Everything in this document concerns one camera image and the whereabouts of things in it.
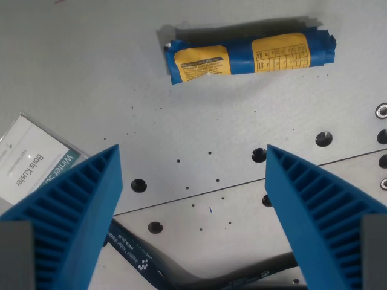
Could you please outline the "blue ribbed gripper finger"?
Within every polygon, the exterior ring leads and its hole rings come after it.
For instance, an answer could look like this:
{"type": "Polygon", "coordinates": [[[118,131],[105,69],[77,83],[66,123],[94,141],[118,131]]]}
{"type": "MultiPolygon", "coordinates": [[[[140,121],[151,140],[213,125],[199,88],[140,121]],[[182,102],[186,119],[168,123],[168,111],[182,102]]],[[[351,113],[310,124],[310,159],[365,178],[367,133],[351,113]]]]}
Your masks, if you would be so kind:
{"type": "Polygon", "coordinates": [[[1,215],[1,221],[31,222],[36,289],[88,289],[122,190],[116,144],[1,215]]]}
{"type": "Polygon", "coordinates": [[[290,152],[267,147],[265,189],[309,289],[361,289],[360,221],[386,206],[290,152]]]}

